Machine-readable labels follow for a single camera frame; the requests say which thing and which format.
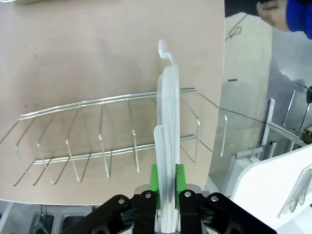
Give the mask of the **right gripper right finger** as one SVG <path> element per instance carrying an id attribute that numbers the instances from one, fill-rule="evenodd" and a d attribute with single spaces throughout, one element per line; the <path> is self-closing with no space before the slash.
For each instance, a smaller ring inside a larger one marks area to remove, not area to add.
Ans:
<path id="1" fill-rule="evenodd" d="M 205 234 L 203 228 L 217 234 L 276 233 L 225 195 L 215 192 L 205 196 L 199 187 L 188 188 L 182 164 L 175 166 L 175 190 L 182 234 Z"/>

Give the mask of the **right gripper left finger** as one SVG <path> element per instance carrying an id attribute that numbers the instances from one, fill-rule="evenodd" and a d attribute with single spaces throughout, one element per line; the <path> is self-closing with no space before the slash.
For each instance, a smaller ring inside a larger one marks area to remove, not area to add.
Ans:
<path id="1" fill-rule="evenodd" d="M 132 198 L 115 195 L 88 215 L 88 234 L 153 234 L 160 208 L 157 166 L 152 165 L 150 184 Z"/>

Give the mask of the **person's left hand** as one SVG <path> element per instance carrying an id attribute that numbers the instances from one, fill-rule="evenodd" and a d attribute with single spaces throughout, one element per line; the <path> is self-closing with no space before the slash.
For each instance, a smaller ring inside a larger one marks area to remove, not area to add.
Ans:
<path id="1" fill-rule="evenodd" d="M 267 24 L 281 31 L 289 32 L 286 19 L 287 0 L 271 0 L 256 5 L 258 16 Z"/>

